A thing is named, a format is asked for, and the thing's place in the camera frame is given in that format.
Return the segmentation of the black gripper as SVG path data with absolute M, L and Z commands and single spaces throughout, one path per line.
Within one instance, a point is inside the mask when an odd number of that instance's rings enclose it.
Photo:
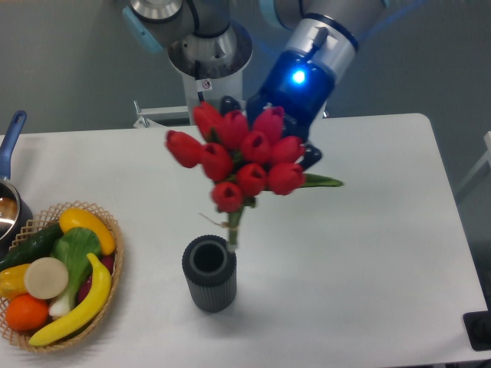
M 286 134 L 307 140 L 311 123 L 334 89 L 334 77 L 318 65 L 294 51 L 284 51 L 269 72 L 259 91 L 245 105 L 253 122 L 266 105 L 282 107 L 287 116 Z M 241 110 L 240 102 L 229 95 L 220 99 L 219 112 Z M 304 171 L 322 159 L 321 150 L 310 142 L 299 165 Z

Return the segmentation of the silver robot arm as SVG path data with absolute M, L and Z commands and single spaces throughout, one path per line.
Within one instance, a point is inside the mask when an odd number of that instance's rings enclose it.
M 165 51 L 180 73 L 187 110 L 202 102 L 220 113 L 241 109 L 254 120 L 285 111 L 283 133 L 308 140 L 312 122 L 387 7 L 385 1 L 262 1 L 270 24 L 292 35 L 259 90 L 242 96 L 252 38 L 232 19 L 228 1 L 131 1 L 122 14 L 149 52 Z

